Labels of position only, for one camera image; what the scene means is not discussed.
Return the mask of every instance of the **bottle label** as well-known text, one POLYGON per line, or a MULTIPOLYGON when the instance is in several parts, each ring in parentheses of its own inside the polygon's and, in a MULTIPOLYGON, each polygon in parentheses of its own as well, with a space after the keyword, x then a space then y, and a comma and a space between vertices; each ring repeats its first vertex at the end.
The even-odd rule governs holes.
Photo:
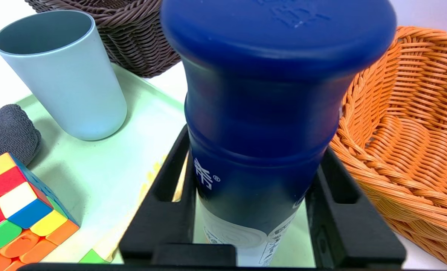
POLYGON ((238 266, 268 266, 287 232, 296 212, 280 223, 269 235, 218 218, 201 204, 204 233, 211 244, 230 244, 237 248, 238 266))

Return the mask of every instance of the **cube sticker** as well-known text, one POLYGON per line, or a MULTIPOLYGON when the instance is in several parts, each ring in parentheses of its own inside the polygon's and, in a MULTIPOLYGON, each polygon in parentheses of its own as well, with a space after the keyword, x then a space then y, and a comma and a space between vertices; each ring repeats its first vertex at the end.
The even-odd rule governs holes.
POLYGON ((0 271, 41 261, 78 229, 44 182, 11 154, 0 156, 0 271))

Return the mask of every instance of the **green sticker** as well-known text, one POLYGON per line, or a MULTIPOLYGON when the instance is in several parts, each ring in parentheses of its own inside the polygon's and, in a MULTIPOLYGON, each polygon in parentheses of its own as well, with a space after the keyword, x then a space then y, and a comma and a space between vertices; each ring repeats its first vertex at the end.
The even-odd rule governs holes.
POLYGON ((79 263, 98 263, 107 264, 108 262, 102 259, 94 250, 90 250, 84 257, 79 261, 79 263))
POLYGON ((22 232, 22 228, 12 222, 4 220, 0 223, 0 248, 14 240, 22 232))
POLYGON ((55 202, 53 201, 53 199, 51 199, 50 197, 46 196, 47 200, 51 203, 51 205, 53 206, 53 208, 58 211, 58 213, 62 214, 62 216, 64 216, 65 218, 68 218, 68 216, 66 215, 66 213, 63 211, 63 209, 55 202))

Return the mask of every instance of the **cup rim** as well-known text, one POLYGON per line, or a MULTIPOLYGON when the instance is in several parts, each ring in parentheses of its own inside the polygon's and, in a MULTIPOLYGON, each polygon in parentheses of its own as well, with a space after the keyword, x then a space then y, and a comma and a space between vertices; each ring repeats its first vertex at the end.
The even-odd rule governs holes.
POLYGON ((3 55, 12 55, 12 56, 20 56, 20 57, 50 54, 50 53, 53 53, 53 52, 55 52, 55 51, 64 50, 64 49, 66 49, 66 48, 68 48, 68 47, 72 47, 72 46, 74 46, 74 45, 77 44, 77 43, 80 43, 80 42, 81 42, 82 40, 84 40, 84 39, 85 39, 91 32, 93 32, 94 29, 96 28, 96 22, 95 22, 94 18, 93 18, 91 15, 87 14, 86 12, 79 11, 79 10, 54 10, 54 11, 46 11, 46 12, 40 12, 40 13, 32 14, 32 15, 23 17, 23 18, 21 18, 21 19, 19 19, 19 20, 13 21, 12 23, 10 23, 10 24, 4 26, 4 27, 0 30, 0 34, 3 33, 8 27, 13 26, 14 24, 17 24, 18 22, 20 22, 20 21, 22 21, 22 20, 26 20, 26 19, 28 19, 28 18, 30 18, 30 17, 38 16, 38 15, 41 15, 41 14, 47 14, 47 13, 51 13, 51 12, 75 12, 75 13, 79 13, 79 14, 84 14, 86 17, 88 17, 88 18, 90 19, 90 21, 91 21, 91 26, 89 27, 88 31, 86 31, 86 33, 84 33, 84 35, 81 36, 80 38, 78 38, 77 40, 75 40, 75 41, 73 41, 73 42, 71 42, 71 43, 69 43, 69 44, 67 44, 67 45, 64 45, 64 46, 61 46, 61 47, 59 47, 59 48, 53 49, 53 50, 44 51, 44 52, 40 52, 40 53, 10 53, 10 52, 6 52, 6 51, 4 51, 4 50, 2 50, 2 49, 0 48, 0 54, 3 54, 3 55))

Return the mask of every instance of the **woven basket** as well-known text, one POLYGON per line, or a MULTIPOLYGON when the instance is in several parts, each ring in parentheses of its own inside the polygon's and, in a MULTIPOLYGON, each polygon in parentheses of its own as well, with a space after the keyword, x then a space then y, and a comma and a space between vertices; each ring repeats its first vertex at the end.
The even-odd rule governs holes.
POLYGON ((390 227, 447 264, 447 33, 398 28, 331 146, 390 227))
POLYGON ((36 12, 80 10, 96 21, 110 60, 142 77, 180 61, 160 26, 161 0, 25 0, 36 12))

